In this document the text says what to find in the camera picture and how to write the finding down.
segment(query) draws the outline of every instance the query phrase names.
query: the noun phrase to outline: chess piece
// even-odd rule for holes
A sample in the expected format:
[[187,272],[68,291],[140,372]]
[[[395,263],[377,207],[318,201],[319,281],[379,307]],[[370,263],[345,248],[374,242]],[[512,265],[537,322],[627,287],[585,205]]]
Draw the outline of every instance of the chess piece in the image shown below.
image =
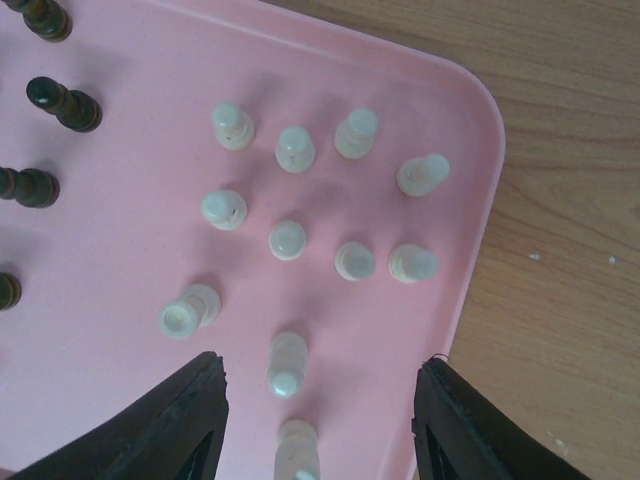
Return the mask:
[[367,108],[358,108],[338,126],[333,144],[345,158],[362,158],[373,148],[377,132],[376,114]]
[[289,398],[302,388],[307,373],[309,351],[307,343],[297,333],[283,332],[271,342],[267,378],[271,391]]
[[37,77],[27,85],[27,97],[36,107],[51,115],[67,128],[76,132],[95,130],[102,121],[98,102],[86,93],[67,90],[47,77]]
[[369,278],[376,270],[376,258],[360,242],[347,242],[336,253],[335,267],[345,279],[357,282]]
[[398,170],[398,187],[410,197],[422,197],[449,177],[449,162],[442,155],[414,158]]
[[158,319],[160,329],[171,338],[188,338],[198,328],[213,322],[221,309],[218,292],[207,285],[191,285],[180,298],[164,306]]
[[219,230],[240,228],[248,214],[247,202],[231,190],[211,192],[202,200],[200,211]]
[[302,127],[287,127],[280,134],[276,160],[285,172],[302,173],[311,167],[316,156],[309,132]]
[[293,220],[278,223],[269,234],[271,253],[280,260],[295,260],[307,245],[307,234],[304,228]]
[[61,42],[71,33],[71,18],[55,0],[2,0],[22,14],[24,23],[40,38]]
[[22,297],[20,281],[10,273],[0,273],[0,310],[9,310]]
[[389,257],[389,272],[403,283],[415,283],[435,275],[436,256],[418,245],[400,245]]
[[320,480],[318,435],[303,420],[290,420],[278,431],[278,450],[273,478]]
[[17,172],[0,167],[0,198],[15,199],[30,208],[46,208],[53,205],[60,195],[60,184],[49,172],[27,168]]
[[256,129],[251,117],[235,103],[225,102],[213,111],[213,132],[228,150],[242,150],[253,141]]

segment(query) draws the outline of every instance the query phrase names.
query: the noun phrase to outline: wooden table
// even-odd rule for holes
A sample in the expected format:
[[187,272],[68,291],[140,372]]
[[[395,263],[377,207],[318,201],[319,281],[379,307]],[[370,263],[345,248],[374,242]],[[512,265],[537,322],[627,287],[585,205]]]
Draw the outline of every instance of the wooden table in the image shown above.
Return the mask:
[[640,478],[640,0],[276,0],[449,58],[507,161],[451,364],[594,479]]

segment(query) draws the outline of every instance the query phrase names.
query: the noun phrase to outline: black pawn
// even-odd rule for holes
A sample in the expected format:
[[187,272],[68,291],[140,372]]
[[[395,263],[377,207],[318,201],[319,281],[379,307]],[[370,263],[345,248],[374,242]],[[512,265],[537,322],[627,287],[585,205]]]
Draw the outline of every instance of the black pawn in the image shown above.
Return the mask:
[[49,42],[61,42],[71,33],[71,18],[54,0],[2,0],[22,14],[29,29]]
[[49,172],[27,168],[16,172],[12,168],[0,168],[0,198],[15,199],[30,208],[46,208],[58,199],[60,184]]
[[36,107],[51,115],[65,127],[76,132],[95,130],[102,121],[98,102],[86,93],[67,90],[47,77],[36,77],[27,85],[27,97]]
[[20,281],[10,273],[0,273],[0,310],[9,310],[22,297]]

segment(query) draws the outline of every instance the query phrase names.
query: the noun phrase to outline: plastic tray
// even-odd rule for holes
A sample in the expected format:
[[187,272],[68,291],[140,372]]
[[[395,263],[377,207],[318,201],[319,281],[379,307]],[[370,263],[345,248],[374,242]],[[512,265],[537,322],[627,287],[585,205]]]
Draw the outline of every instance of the plastic tray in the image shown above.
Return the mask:
[[[203,350],[224,357],[230,416],[218,476],[273,478],[276,432],[310,421],[323,478],[408,479],[416,372],[449,351],[504,159],[504,130],[485,87],[441,58],[274,6],[244,0],[67,1],[74,31],[60,44],[0,16],[0,148],[4,166],[55,173],[49,209],[0,203],[0,264],[24,285],[0,313],[0,467],[19,470],[109,419]],[[92,133],[32,107],[25,86],[47,75],[103,105]],[[228,152],[210,115],[236,101],[255,142]],[[332,145],[353,108],[377,112],[364,159]],[[273,150],[285,126],[308,127],[318,156],[285,173]],[[406,160],[439,152],[449,180],[428,197],[400,193]],[[202,218],[206,193],[248,199],[236,232]],[[295,218],[305,254],[276,260],[267,235]],[[333,256],[369,244],[375,275],[351,283]],[[440,261],[405,285],[386,268],[400,242]],[[216,323],[165,337],[161,306],[194,281],[219,289]],[[310,344],[310,370],[290,400],[266,380],[284,328]]]

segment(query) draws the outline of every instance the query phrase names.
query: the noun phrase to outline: white chess piece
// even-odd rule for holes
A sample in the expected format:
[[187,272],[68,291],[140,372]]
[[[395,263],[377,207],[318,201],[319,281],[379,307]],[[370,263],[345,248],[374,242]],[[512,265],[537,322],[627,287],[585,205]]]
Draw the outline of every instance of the white chess piece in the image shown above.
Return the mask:
[[433,277],[437,270],[436,256],[418,245],[400,245],[389,257],[389,272],[403,283],[426,280]]
[[318,435],[303,420],[290,420],[278,431],[274,480],[320,480]]
[[293,220],[278,223],[269,234],[271,253],[280,260],[295,260],[307,245],[304,228]]
[[352,282],[369,278],[376,270],[373,253],[359,242],[343,244],[336,253],[334,264],[338,273]]
[[200,211],[214,227],[220,230],[235,230],[247,218],[248,207],[239,193],[217,190],[204,197]]
[[228,150],[246,148],[255,137],[253,120],[235,103],[221,103],[213,110],[211,118],[216,139]]
[[398,187],[410,197],[421,197],[433,191],[449,177],[449,162],[442,155],[430,154],[406,162],[398,170]]
[[304,339],[293,332],[283,332],[271,342],[267,378],[271,391],[289,398],[302,388],[307,373],[309,352]]
[[276,160],[289,173],[302,173],[309,169],[316,157],[309,132],[303,127],[287,127],[278,138]]
[[220,296],[207,285],[191,285],[180,298],[167,303],[158,321],[162,332],[171,338],[188,338],[199,328],[213,322],[222,304]]
[[377,132],[376,114],[367,108],[359,108],[338,126],[333,143],[343,157],[362,158],[373,148]]

